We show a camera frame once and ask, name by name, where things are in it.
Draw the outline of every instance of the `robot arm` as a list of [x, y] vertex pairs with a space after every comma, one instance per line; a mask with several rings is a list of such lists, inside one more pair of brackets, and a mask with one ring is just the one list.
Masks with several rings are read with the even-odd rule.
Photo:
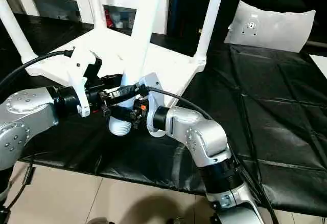
[[212, 223], [264, 223], [247, 184], [236, 171], [225, 131], [216, 121], [205, 119], [194, 110], [160, 106], [153, 124], [190, 151], [205, 184], [207, 199], [220, 212], [212, 217]]
[[47, 88], [8, 97], [0, 105], [0, 171], [13, 167], [32, 137], [56, 124], [54, 101]]
[[[109, 76], [86, 87], [90, 109], [101, 109], [104, 116], [132, 122], [134, 127], [143, 119], [152, 135], [166, 134], [183, 143], [199, 168], [211, 207], [219, 211], [212, 223], [263, 224], [248, 186], [236, 171], [223, 128], [197, 111], [160, 106], [163, 100], [152, 92], [148, 93], [147, 111], [138, 108], [142, 102], [134, 110], [117, 106], [143, 92], [139, 85], [118, 87], [120, 79], [121, 75]], [[72, 87], [28, 89], [14, 93], [0, 105], [0, 205], [7, 197], [12, 168], [24, 146], [33, 136], [58, 124], [60, 117], [77, 114], [79, 105]]]

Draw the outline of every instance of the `cloth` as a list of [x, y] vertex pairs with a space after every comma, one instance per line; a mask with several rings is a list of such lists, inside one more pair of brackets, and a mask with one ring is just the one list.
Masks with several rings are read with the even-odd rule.
[[[88, 25], [62, 20], [18, 18], [37, 53], [89, 30]], [[1, 78], [20, 58], [1, 26], [0, 31]], [[189, 55], [196, 48], [196, 43], [155, 34], [152, 42]], [[249, 148], [255, 148], [264, 189], [275, 208], [325, 215], [326, 82], [306, 54], [223, 44], [211, 48], [205, 70], [195, 76], [184, 97], [223, 126], [233, 149], [251, 169]], [[16, 90], [52, 84], [22, 75], [1, 94], [0, 102]], [[34, 153], [36, 163], [50, 167], [204, 194], [200, 174], [183, 145], [168, 137], [153, 138], [144, 128], [116, 137], [100, 114], [71, 117], [37, 135], [22, 160]]]

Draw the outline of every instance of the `wrinkled black fabric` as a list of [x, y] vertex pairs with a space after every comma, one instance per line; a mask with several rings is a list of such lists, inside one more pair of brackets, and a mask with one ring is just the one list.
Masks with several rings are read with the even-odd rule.
[[[83, 34], [89, 25], [18, 16], [37, 53]], [[0, 26], [0, 77], [19, 55]], [[153, 35], [152, 42], [193, 54], [196, 44]], [[50, 85], [20, 76], [1, 102], [22, 88]], [[251, 169], [256, 151], [265, 191], [274, 207], [313, 215], [327, 213], [327, 80], [305, 54], [212, 44], [207, 66], [184, 97], [204, 108], [225, 129], [230, 144]], [[203, 194], [204, 185], [184, 146], [146, 129], [125, 137], [109, 133], [100, 114], [71, 117], [37, 135], [24, 151], [28, 161], [178, 191]]]

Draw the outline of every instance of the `cable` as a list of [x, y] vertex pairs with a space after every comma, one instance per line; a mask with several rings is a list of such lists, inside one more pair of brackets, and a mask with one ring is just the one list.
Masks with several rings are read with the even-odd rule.
[[32, 59], [28, 62], [26, 62], [25, 64], [21, 65], [20, 67], [16, 68], [15, 70], [13, 70], [11, 73], [9, 73], [1, 82], [0, 82], [0, 91], [4, 88], [4, 85], [9, 82], [10, 80], [14, 79], [19, 73], [21, 73], [23, 70], [25, 70], [25, 68], [29, 67], [30, 65], [33, 65], [37, 62], [40, 62], [44, 59], [56, 56], [56, 55], [65, 55], [67, 57], [71, 57], [72, 56], [73, 51], [70, 50], [65, 50], [65, 51], [56, 51], [56, 52], [51, 52], [48, 54], [45, 54], [43, 56], [39, 56], [35, 59]]
[[[185, 99], [185, 98], [183, 98], [183, 97], [181, 97], [179, 95], [175, 95], [175, 94], [169, 93], [167, 91], [163, 91], [163, 90], [157, 89], [155, 87], [146, 87], [146, 89], [148, 91], [154, 91], [154, 92], [157, 92], [157, 93], [161, 93], [161, 94], [168, 95], [168, 96], [174, 97], [176, 99], [179, 99], [180, 101], [182, 101], [182, 102], [188, 104], [189, 106], [193, 107], [196, 111], [202, 113], [206, 118], [208, 118], [210, 120], [213, 120], [213, 118], [206, 111], [204, 111], [202, 108], [200, 108], [196, 104], [192, 103], [191, 101], [189, 101], [189, 100], [187, 100], [187, 99]], [[248, 170], [247, 166], [245, 165], [244, 161], [242, 159], [239, 159], [236, 156], [236, 154], [233, 153], [233, 151], [232, 151], [232, 154], [234, 155], [235, 159], [237, 161], [239, 161], [240, 164], [241, 164], [241, 166], [243, 167], [242, 173], [243, 173], [243, 176], [245, 177], [247, 183], [249, 185], [251, 185], [256, 190], [256, 193], [257, 194], [259, 193], [259, 196], [261, 197], [261, 201], [262, 201], [262, 199], [264, 200], [262, 202], [263, 202], [263, 204], [265, 204], [266, 208], [268, 209], [268, 211], [269, 211], [269, 213], [271, 215], [271, 219], [272, 219], [273, 224], [279, 224], [278, 219], [277, 219], [277, 216], [276, 216], [276, 214], [274, 212], [274, 209], [273, 209], [273, 207], [272, 207], [272, 205], [270, 203], [270, 200], [269, 200], [268, 196], [265, 193], [265, 190], [263, 189], [262, 184], [259, 183], [253, 177], [253, 175], [251, 175], [249, 173], [249, 170]]]
[[155, 87], [146, 87], [146, 89], [148, 91], [154, 91], [154, 92], [157, 92], [157, 93], [161, 93], [161, 94], [168, 95], [168, 96], [174, 97], [176, 99], [179, 99], [180, 101], [182, 101], [185, 104], [193, 107], [196, 111], [198, 111], [201, 114], [203, 114], [207, 119], [213, 120], [213, 118], [205, 110], [203, 110], [201, 107], [197, 106], [196, 104], [192, 103], [191, 101], [188, 101], [187, 99], [185, 99], [185, 98], [183, 98], [183, 97], [181, 97], [179, 95], [175, 95], [175, 94], [169, 93], [167, 91], [163, 91], [163, 90], [157, 89]]

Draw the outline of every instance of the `cable connector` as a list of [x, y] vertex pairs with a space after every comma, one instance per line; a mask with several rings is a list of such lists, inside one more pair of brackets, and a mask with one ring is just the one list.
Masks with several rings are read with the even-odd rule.
[[146, 87], [144, 84], [142, 84], [139, 86], [138, 92], [142, 97], [145, 97], [149, 94], [149, 87]]
[[32, 165], [30, 165], [25, 173], [25, 177], [24, 180], [22, 182], [23, 185], [30, 185], [34, 176], [34, 172], [35, 172], [35, 167], [33, 167]]
[[65, 50], [65, 51], [63, 51], [63, 55], [71, 58], [71, 56], [73, 55], [73, 52], [74, 52], [74, 50]]

